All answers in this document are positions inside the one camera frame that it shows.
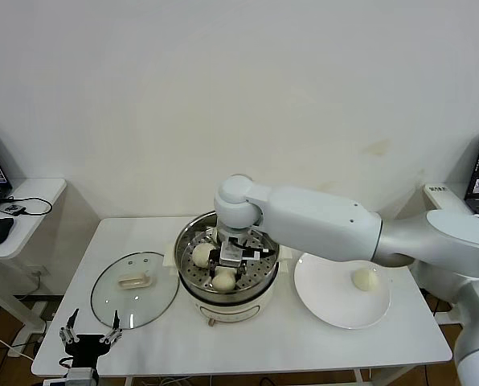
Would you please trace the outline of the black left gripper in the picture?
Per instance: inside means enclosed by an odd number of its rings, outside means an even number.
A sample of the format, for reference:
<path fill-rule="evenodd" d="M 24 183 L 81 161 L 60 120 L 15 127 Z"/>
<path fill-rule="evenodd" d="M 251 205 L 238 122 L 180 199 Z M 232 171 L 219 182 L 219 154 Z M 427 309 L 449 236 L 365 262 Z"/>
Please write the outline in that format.
<path fill-rule="evenodd" d="M 73 368 L 96 368 L 98 359 L 110 351 L 110 343 L 122 336 L 118 311 L 114 311 L 112 330 L 106 335 L 76 335 L 74 326 L 79 309 L 75 309 L 65 326 L 59 329 L 65 352 L 72 357 Z"/>

